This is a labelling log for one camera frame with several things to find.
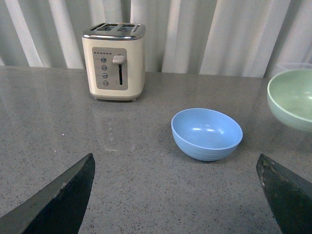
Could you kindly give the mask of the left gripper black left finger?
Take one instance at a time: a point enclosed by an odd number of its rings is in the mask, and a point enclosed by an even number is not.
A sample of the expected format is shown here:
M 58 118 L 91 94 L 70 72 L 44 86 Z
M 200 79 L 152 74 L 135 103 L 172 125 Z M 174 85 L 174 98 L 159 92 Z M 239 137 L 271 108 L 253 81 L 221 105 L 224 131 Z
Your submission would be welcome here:
M 0 219 L 2 234 L 77 234 L 95 176 L 88 154 Z

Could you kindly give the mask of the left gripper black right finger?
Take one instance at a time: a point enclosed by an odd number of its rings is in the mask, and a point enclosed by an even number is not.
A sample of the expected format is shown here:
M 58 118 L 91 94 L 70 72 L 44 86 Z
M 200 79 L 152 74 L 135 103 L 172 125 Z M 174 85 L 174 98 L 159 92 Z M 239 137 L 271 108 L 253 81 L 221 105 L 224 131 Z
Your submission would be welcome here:
M 312 183 L 265 154 L 256 171 L 273 216 L 284 234 L 312 232 Z

